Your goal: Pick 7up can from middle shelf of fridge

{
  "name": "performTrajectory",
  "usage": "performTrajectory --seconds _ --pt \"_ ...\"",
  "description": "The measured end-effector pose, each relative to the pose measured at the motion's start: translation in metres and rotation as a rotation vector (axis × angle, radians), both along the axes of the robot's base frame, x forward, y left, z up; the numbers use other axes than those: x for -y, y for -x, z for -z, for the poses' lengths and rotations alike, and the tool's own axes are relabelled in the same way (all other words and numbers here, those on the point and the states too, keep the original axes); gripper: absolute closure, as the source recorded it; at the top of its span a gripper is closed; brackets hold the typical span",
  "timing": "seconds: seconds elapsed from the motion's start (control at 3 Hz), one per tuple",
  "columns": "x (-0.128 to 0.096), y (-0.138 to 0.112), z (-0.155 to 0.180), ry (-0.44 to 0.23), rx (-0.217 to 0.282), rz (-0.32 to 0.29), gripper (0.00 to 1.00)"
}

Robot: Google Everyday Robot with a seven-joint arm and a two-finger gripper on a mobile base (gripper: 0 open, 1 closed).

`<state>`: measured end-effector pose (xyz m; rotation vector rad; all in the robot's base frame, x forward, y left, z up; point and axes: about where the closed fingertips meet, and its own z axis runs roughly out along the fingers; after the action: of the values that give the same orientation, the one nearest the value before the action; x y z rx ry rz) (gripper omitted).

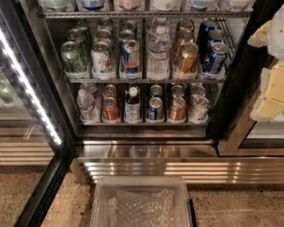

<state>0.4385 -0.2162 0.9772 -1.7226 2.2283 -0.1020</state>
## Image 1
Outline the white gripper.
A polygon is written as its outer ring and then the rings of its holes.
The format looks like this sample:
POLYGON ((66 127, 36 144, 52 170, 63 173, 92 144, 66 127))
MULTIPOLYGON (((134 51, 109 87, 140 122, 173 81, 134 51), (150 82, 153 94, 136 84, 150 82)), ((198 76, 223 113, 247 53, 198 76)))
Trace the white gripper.
MULTIPOLYGON (((248 39, 253 47, 268 45, 268 32, 271 20, 263 24, 248 39)), ((260 95, 250 112, 250 117, 259 122, 273 120, 284 111, 284 60, 279 61, 271 69, 261 72, 260 95)))

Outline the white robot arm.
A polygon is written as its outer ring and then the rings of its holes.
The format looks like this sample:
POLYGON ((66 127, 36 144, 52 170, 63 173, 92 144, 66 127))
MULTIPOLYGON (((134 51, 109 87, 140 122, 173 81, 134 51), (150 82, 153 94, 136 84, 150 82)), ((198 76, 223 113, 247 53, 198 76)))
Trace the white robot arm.
POLYGON ((271 69, 262 70, 261 94, 250 113, 256 121, 270 121, 284 112, 284 4, 247 43, 253 47, 266 46, 268 54, 277 59, 271 69))

